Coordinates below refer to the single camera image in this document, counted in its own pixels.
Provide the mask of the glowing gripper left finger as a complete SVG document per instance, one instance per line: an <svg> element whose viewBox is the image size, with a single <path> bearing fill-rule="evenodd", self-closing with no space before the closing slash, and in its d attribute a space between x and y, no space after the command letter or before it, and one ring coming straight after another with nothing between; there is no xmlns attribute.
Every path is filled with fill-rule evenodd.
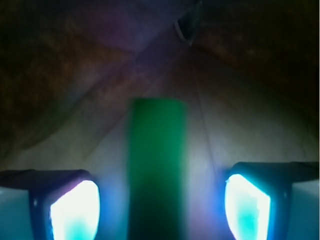
<svg viewBox="0 0 320 240"><path fill-rule="evenodd" d="M78 170L5 170L0 173L2 240L93 240L100 190Z"/></svg>

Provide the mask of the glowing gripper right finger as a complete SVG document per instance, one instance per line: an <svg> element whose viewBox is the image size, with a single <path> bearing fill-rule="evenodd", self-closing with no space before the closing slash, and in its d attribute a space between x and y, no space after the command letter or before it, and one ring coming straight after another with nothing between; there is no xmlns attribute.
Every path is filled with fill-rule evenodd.
<svg viewBox="0 0 320 240"><path fill-rule="evenodd" d="M318 162L238 162L225 184L224 208L236 240L318 240Z"/></svg>

